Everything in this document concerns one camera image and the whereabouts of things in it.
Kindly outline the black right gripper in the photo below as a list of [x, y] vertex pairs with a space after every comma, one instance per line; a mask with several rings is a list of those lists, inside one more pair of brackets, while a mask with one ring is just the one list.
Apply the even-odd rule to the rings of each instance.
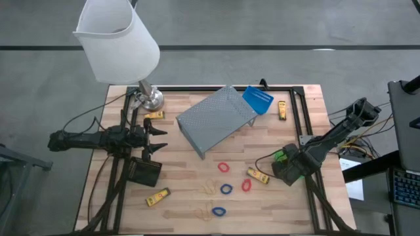
[[274, 161], [272, 171], [275, 177], [288, 186], [293, 185], [301, 176], [311, 176], [320, 168], [320, 160], [309, 151], [299, 149], [295, 144], [288, 144], [281, 149], [285, 159]]

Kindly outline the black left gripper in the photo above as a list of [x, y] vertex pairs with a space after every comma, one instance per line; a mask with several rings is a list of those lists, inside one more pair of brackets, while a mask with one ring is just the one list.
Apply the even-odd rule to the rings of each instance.
[[151, 156], [157, 150], [165, 147], [168, 143], [160, 143], [160, 144], [148, 144], [147, 145], [147, 137], [146, 132], [151, 134], [152, 136], [159, 136], [167, 134], [164, 130], [156, 129], [152, 126], [152, 122], [150, 118], [145, 118], [143, 120], [144, 128], [140, 125], [131, 126], [129, 132], [129, 146], [131, 148], [143, 148], [142, 150], [142, 160], [143, 161], [150, 161]]

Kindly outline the tan rubber band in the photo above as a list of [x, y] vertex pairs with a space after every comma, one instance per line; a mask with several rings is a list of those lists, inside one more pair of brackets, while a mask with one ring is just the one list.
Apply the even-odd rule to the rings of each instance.
[[213, 202], [209, 201], [207, 203], [205, 203], [205, 208], [197, 208], [194, 211], [195, 217], [203, 220], [204, 222], [208, 222], [211, 221], [213, 219], [213, 213], [212, 213], [212, 209], [213, 209]]
[[215, 195], [217, 193], [217, 185], [218, 182], [216, 180], [207, 179], [202, 186], [202, 190], [207, 196]]

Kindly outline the grey desk top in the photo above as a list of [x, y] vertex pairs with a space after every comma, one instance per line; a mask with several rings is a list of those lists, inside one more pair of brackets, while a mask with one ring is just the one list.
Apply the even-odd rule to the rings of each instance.
[[407, 93], [406, 82], [388, 83], [388, 94], [395, 124], [402, 168], [420, 172], [420, 88]]

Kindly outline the green plastic basket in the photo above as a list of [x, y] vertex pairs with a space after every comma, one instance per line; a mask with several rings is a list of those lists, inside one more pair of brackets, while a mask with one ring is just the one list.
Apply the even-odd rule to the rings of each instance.
[[273, 173], [289, 186], [303, 176], [298, 167], [298, 154], [299, 149], [295, 144], [288, 144], [274, 154]]

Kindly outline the black plastic basket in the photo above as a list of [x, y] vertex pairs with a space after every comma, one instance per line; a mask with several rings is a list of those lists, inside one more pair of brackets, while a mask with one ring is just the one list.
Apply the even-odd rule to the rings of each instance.
[[161, 168], [161, 163], [155, 161], [146, 162], [138, 157], [131, 157], [127, 179], [130, 182], [155, 187]]

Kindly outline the silver lamp base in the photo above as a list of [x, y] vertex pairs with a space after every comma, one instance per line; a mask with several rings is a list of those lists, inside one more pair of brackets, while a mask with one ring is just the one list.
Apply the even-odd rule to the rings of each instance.
[[147, 80], [138, 82], [138, 90], [135, 94], [135, 101], [132, 109], [142, 106], [148, 111], [159, 111], [164, 105], [164, 97], [160, 90], [152, 86]]

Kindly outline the grey perforated metal shelf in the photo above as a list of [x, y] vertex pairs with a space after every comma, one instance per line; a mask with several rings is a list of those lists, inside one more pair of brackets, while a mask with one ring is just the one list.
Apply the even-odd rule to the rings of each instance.
[[180, 131], [201, 159], [205, 152], [242, 126], [253, 126], [257, 113], [233, 87], [225, 86], [177, 116]]

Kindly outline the white paper sheet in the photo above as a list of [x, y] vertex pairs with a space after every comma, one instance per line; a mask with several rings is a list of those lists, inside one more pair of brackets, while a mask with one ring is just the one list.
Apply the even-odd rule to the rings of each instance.
[[[347, 170], [349, 168], [355, 167], [357, 165], [360, 165], [359, 162], [356, 161], [351, 161], [348, 159], [343, 159], [340, 158], [339, 159], [340, 162], [340, 166], [341, 166], [341, 170]], [[353, 182], [349, 182], [346, 184], [346, 189], [348, 192], [348, 196], [351, 199], [356, 199], [359, 201], [363, 201], [364, 200], [364, 189], [363, 189], [363, 181], [362, 180], [357, 180], [357, 181], [353, 181]]]

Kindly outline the blue plastic basket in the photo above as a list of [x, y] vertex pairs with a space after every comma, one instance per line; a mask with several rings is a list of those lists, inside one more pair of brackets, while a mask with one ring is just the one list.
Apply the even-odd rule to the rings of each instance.
[[258, 115], [264, 115], [274, 100], [273, 96], [251, 86], [246, 88], [242, 97]]

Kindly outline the backlit black keyboard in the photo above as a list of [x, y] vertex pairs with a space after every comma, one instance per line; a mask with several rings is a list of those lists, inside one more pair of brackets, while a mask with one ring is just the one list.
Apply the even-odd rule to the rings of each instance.
[[400, 205], [420, 209], [420, 174], [394, 168], [391, 170], [391, 199]]

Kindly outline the grey metal cart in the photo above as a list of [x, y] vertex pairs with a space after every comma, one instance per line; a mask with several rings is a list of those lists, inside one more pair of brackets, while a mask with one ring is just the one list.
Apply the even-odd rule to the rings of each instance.
[[0, 213], [0, 236], [7, 236], [11, 230], [12, 221], [15, 219], [18, 204], [21, 200], [23, 190], [26, 186], [26, 182], [28, 181], [32, 168], [40, 167], [44, 171], [50, 171], [53, 162], [43, 161], [23, 153], [13, 151], [5, 147], [3, 144], [0, 144], [0, 163], [13, 163], [22, 167], [22, 172], [16, 185], [14, 185], [13, 180], [11, 180], [11, 197], [5, 205], [5, 208]]

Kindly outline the black aluminium table frame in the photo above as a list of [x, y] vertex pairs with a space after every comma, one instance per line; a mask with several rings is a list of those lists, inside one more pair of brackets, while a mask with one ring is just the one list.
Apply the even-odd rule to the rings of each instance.
[[[323, 135], [329, 128], [326, 106], [319, 85], [271, 85], [267, 93], [275, 101], [287, 103], [287, 120], [278, 118], [278, 107], [271, 105], [265, 115], [256, 118], [253, 126], [246, 125], [223, 142], [211, 148], [200, 159], [181, 133], [176, 116], [217, 90], [217, 86], [164, 86], [165, 118], [153, 125], [167, 132], [154, 137], [154, 142], [168, 143], [153, 155], [163, 167], [155, 187], [129, 182], [125, 194], [115, 198], [106, 219], [107, 226], [86, 230], [88, 214], [98, 212], [110, 184], [116, 183], [122, 171], [122, 161], [108, 160], [105, 151], [93, 153], [85, 191], [75, 225], [76, 236], [157, 236], [157, 235], [313, 235], [343, 236], [331, 218], [323, 211], [317, 198], [306, 190], [304, 179], [288, 186], [271, 179], [268, 184], [253, 181], [251, 190], [244, 192], [242, 182], [249, 167], [271, 170], [270, 154], [300, 135]], [[230, 166], [221, 172], [218, 164]], [[202, 186], [207, 179], [218, 182], [217, 193], [207, 196]], [[224, 195], [223, 184], [233, 187]], [[148, 207], [146, 198], [168, 187], [171, 194], [158, 204]], [[195, 217], [197, 208], [212, 201], [227, 213], [204, 222]]]

